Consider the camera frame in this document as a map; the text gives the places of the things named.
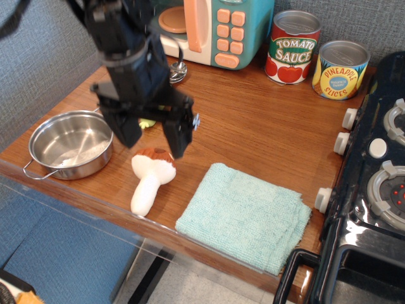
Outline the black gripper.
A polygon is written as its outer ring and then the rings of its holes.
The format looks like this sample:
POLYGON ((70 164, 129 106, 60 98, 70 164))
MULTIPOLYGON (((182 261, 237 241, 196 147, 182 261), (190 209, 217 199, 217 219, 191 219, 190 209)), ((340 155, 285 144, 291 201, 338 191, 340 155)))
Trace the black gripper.
POLYGON ((193 99, 170 84, 171 64, 165 56, 146 51, 126 58, 100 57, 111 80, 94 84, 91 91, 118 140, 133 147, 142 136, 139 119, 155 120, 163 125, 174 159, 182 158, 200 117, 192 111, 193 99))

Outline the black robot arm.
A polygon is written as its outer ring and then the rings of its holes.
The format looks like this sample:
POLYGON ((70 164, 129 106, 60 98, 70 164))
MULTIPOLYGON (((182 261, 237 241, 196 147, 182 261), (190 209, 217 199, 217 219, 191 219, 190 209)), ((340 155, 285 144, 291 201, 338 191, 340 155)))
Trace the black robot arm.
POLYGON ((152 1, 2 1, 1 147, 67 94, 99 60, 111 81, 92 90, 116 138, 140 139, 141 118, 161 122, 181 158, 198 119, 172 87, 152 1))

